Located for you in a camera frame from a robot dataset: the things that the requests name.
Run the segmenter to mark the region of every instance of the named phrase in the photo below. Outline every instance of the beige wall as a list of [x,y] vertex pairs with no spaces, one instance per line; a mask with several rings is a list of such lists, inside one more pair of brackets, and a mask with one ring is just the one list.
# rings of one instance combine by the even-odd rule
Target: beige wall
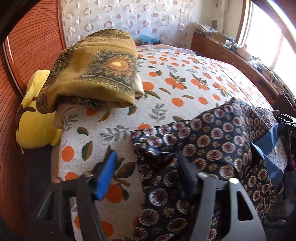
[[228,8],[225,11],[224,34],[237,37],[239,23],[242,15],[243,0],[229,0]]

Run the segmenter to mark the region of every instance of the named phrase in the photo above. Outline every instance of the bed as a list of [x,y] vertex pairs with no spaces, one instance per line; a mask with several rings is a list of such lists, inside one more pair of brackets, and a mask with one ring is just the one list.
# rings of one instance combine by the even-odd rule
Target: bed
[[[106,197],[96,202],[109,240],[132,237],[144,202],[130,131],[191,120],[232,97],[273,110],[253,83],[229,64],[168,45],[138,46],[137,50],[145,95],[134,106],[111,110],[74,106],[63,116],[58,177],[70,180],[92,170],[103,160],[108,145],[122,161]],[[71,211],[75,237],[80,241],[75,199]]]

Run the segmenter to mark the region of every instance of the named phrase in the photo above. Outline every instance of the wooden cabinet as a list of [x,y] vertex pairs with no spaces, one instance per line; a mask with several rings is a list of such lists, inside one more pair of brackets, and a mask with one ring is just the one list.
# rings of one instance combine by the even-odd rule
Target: wooden cabinet
[[196,33],[194,33],[192,38],[191,49],[198,51],[204,57],[229,63],[238,68],[254,83],[271,106],[274,105],[279,95],[278,91],[259,71],[250,66],[248,62],[241,58],[238,54]]

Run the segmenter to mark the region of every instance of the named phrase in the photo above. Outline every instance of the yellow plush toy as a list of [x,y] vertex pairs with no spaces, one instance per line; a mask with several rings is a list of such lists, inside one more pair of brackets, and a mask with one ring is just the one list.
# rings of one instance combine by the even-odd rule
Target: yellow plush toy
[[57,145],[61,140],[62,130],[53,125],[54,113],[41,114],[36,108],[37,96],[50,71],[37,70],[29,79],[27,93],[17,111],[17,135],[19,145],[25,149]]

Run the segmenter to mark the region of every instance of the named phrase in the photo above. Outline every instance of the white floral bed sheet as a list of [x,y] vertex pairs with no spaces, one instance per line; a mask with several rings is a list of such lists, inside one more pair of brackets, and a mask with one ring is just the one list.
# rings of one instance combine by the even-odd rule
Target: white floral bed sheet
[[[130,131],[191,120],[231,97],[272,110],[254,84],[232,65],[196,56],[168,45],[138,47],[138,74],[145,96],[125,109],[82,107],[67,112],[60,144],[58,175],[77,178],[103,160],[108,145],[122,161],[106,197],[96,202],[109,240],[130,240],[142,210],[144,194]],[[75,199],[71,201],[74,233],[81,241]]]

